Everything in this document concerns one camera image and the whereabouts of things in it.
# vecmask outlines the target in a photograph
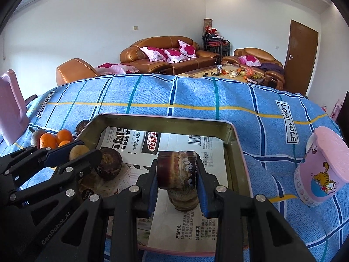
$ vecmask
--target orange cat illustration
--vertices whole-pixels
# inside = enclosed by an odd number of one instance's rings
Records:
[[[325,168],[324,172],[319,172],[317,175],[314,175],[314,180],[322,186],[322,191],[328,194],[329,190],[332,190],[336,185],[336,182],[329,179],[329,174],[327,173],[329,165],[327,162],[324,162],[322,166]]]

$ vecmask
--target pillow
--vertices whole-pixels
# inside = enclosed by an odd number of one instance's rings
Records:
[[[140,48],[140,50],[142,50],[149,57],[150,62],[165,61],[165,62],[173,63],[173,61],[171,61],[168,58],[168,56],[165,54],[163,49],[146,46],[146,47]]]
[[[175,49],[167,49],[167,50],[164,50],[164,52],[168,56],[168,58],[174,63],[190,60],[190,58],[188,58],[187,56],[183,55],[182,53],[180,53]]]
[[[195,55],[195,47],[192,45],[189,45],[181,40],[178,41],[179,42],[179,52],[181,52],[182,54],[190,57],[190,58],[198,58]]]
[[[139,70],[136,67],[133,66],[128,66],[128,65],[123,65],[123,64],[111,64],[111,63],[105,63],[97,68],[95,68],[97,73],[100,76],[104,75],[121,75],[121,74],[132,74],[139,72]]]
[[[240,56],[239,59],[241,64],[246,64],[249,67],[261,66],[261,62],[259,62],[259,60],[252,55]]]

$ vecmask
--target pitcher handle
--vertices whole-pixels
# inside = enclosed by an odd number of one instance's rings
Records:
[[[23,116],[26,115],[26,111],[23,111],[23,107],[26,107],[26,104],[24,102],[24,98],[22,96],[20,87],[17,82],[15,71],[12,69],[9,69],[5,74],[1,76],[2,78],[5,78],[8,83],[10,84],[13,96],[15,97],[16,103],[18,105],[18,108],[20,110],[20,121],[22,121]]]

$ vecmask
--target brown wooden door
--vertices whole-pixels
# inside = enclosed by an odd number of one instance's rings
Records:
[[[319,33],[291,20],[284,90],[305,95],[313,73]]]

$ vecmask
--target tin box lid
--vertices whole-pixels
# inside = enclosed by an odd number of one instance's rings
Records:
[[[329,163],[333,171],[343,181],[349,183],[349,148],[342,138],[325,126],[314,130],[318,149]]]

